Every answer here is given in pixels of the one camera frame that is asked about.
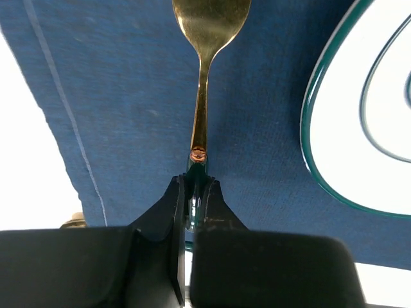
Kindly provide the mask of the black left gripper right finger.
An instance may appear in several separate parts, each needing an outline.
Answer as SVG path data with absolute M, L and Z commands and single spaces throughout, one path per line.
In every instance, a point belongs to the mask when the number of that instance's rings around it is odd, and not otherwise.
M 364 307 L 353 258 L 340 241 L 247 229 L 220 183 L 207 184 L 193 241 L 194 307 Z

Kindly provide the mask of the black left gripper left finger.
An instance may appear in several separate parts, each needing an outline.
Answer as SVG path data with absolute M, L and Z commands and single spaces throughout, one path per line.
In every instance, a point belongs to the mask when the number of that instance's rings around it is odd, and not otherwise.
M 1 232 L 2 307 L 182 307 L 184 178 L 123 227 Z

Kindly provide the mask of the gold spoon black handle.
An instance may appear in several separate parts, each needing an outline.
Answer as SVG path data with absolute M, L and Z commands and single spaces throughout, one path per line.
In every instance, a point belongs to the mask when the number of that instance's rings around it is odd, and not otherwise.
M 86 228 L 87 223 L 82 212 L 75 212 L 71 219 L 62 224 L 60 228 Z

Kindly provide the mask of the dark blue embroidered cloth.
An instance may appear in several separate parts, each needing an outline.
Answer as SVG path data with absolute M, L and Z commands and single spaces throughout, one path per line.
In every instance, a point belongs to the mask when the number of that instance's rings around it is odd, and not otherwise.
M 337 237 L 410 268 L 410 220 L 326 193 L 299 145 L 314 65 L 350 1 L 253 1 L 209 78 L 209 172 L 250 229 Z M 2 1 L 17 74 L 91 225 L 126 225 L 186 170 L 198 58 L 170 1 Z

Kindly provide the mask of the white round dinner plate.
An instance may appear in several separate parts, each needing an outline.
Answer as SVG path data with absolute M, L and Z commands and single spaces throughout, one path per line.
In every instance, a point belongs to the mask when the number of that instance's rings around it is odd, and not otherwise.
M 316 182 L 357 209 L 410 217 L 410 2 L 355 1 L 322 50 L 301 108 Z

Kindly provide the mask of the gold fork black handle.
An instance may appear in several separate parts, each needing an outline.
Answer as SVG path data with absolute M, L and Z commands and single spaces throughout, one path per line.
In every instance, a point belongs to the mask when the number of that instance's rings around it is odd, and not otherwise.
M 173 1 L 177 23 L 198 55 L 198 89 L 188 158 L 193 192 L 188 201 L 186 228 L 194 232 L 200 221 L 202 194 L 207 176 L 208 78 L 215 56 L 240 32 L 250 1 Z

